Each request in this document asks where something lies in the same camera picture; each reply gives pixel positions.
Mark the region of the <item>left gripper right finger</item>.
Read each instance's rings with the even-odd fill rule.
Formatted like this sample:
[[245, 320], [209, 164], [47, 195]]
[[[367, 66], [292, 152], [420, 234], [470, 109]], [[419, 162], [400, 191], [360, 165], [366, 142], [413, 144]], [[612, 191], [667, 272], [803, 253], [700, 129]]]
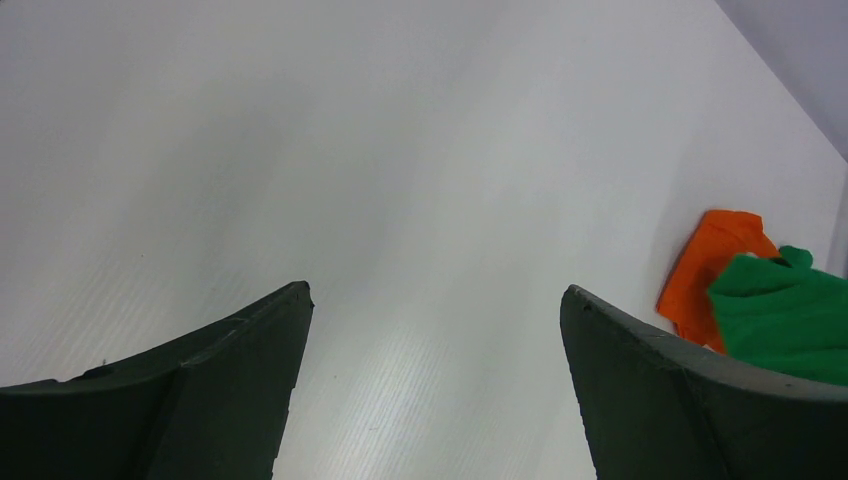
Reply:
[[762, 369], [572, 285], [560, 328], [601, 479], [843, 479], [847, 390]]

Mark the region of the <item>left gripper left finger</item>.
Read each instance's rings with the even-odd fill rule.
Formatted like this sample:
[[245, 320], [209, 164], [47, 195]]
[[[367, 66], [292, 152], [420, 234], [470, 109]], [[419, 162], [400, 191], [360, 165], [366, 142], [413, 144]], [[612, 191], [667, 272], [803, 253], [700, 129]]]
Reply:
[[1, 391], [5, 479], [269, 479], [314, 304], [290, 283], [67, 381]]

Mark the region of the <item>orange t shirt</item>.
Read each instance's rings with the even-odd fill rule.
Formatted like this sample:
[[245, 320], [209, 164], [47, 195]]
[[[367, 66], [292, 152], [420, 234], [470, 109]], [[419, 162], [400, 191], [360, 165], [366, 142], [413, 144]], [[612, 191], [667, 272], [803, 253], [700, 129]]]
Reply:
[[667, 275], [656, 303], [656, 312], [672, 323], [678, 336], [719, 354], [726, 352], [708, 289], [740, 254], [778, 255], [762, 217], [745, 211], [706, 211]]

